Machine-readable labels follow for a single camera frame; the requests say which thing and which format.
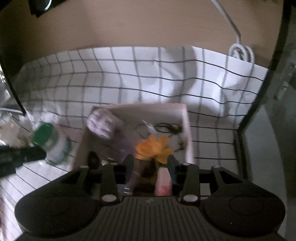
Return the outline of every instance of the open box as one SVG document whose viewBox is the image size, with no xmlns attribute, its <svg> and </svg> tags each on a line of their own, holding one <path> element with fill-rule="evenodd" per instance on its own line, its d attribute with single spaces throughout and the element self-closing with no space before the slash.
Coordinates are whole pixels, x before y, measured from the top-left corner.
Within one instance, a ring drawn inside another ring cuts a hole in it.
<svg viewBox="0 0 296 241">
<path fill-rule="evenodd" d="M 195 164 L 192 137 L 190 131 L 189 117 L 185 104 L 126 104 L 126 105 L 106 105 L 94 106 L 91 110 L 97 108 L 108 109 L 112 114 L 120 118 L 125 126 L 134 126 L 143 123 L 173 123 L 182 126 L 182 140 L 184 143 L 184 158 L 178 160 L 180 163 L 188 162 Z M 73 168 L 86 165 L 88 154 L 94 151 L 100 156 L 100 148 L 98 148 L 98 140 L 90 130 L 86 127 L 81 138 Z"/>
</svg>

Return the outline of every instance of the checkered tablecloth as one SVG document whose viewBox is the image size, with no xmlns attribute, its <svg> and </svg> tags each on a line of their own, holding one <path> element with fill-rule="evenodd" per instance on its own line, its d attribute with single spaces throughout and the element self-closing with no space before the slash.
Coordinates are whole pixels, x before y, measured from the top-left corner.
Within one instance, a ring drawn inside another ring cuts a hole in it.
<svg viewBox="0 0 296 241">
<path fill-rule="evenodd" d="M 90 48 L 25 64 L 13 82 L 29 117 L 20 125 L 32 132 L 41 121 L 55 121 L 69 135 L 73 151 L 67 163 L 24 164 L 16 175 L 0 181 L 0 216 L 6 227 L 1 238 L 13 240 L 20 234 L 12 211 L 21 197 L 71 169 L 93 105 L 185 103 L 196 163 L 202 169 L 222 165 L 237 173 L 233 131 L 250 109 L 266 72 L 197 47 Z"/>
</svg>

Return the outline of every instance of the white scrunchie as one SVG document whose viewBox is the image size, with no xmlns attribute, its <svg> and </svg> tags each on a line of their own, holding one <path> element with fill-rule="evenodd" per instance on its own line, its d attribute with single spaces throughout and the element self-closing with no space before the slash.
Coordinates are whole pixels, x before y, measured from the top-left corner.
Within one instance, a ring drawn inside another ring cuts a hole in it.
<svg viewBox="0 0 296 241">
<path fill-rule="evenodd" d="M 103 108 L 94 110 L 86 125 L 91 132 L 106 140 L 112 139 L 116 130 L 123 130 L 123 121 Z"/>
</svg>

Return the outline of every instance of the white cable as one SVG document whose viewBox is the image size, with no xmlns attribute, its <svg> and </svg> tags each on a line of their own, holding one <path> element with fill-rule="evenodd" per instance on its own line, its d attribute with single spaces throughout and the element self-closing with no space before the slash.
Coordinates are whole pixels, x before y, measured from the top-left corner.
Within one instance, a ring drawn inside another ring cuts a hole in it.
<svg viewBox="0 0 296 241">
<path fill-rule="evenodd" d="M 230 26 L 233 28 L 233 30 L 237 35 L 237 42 L 230 46 L 228 50 L 228 55 L 254 64 L 255 63 L 254 53 L 250 47 L 242 45 L 241 43 L 242 36 L 237 26 L 235 25 L 235 23 L 232 21 L 232 19 L 230 18 L 230 16 L 228 15 L 228 13 L 225 11 L 225 9 L 222 7 L 222 5 L 218 0 L 211 0 L 211 1 L 217 7 L 219 12 L 223 15 L 223 17 L 227 20 L 227 22 L 230 24 Z"/>
</svg>

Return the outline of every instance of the green cap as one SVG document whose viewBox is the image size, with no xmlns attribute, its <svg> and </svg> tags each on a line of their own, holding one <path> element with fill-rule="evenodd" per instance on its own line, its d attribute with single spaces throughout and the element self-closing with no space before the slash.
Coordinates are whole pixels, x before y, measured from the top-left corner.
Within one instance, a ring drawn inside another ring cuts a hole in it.
<svg viewBox="0 0 296 241">
<path fill-rule="evenodd" d="M 33 143 L 44 148 L 44 145 L 51 138 L 54 131 L 54 126 L 51 123 L 43 123 L 34 132 Z"/>
</svg>

